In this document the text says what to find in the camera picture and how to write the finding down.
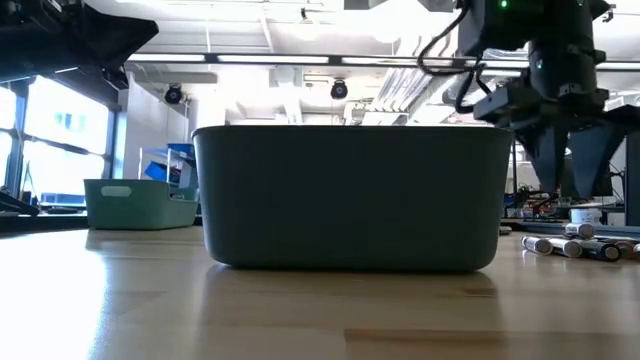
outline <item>dome camera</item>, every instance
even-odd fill
[[[333,87],[331,88],[331,98],[334,100],[342,100],[347,97],[349,93],[349,89],[347,89],[347,84],[345,84],[344,80],[336,80],[333,83]]]
[[[171,84],[169,90],[164,95],[164,100],[167,104],[178,105],[184,99],[184,93],[182,92],[182,85]]]

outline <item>desk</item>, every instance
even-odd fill
[[[234,271],[201,228],[0,240],[1,359],[637,359],[640,265],[503,237],[472,275]]]

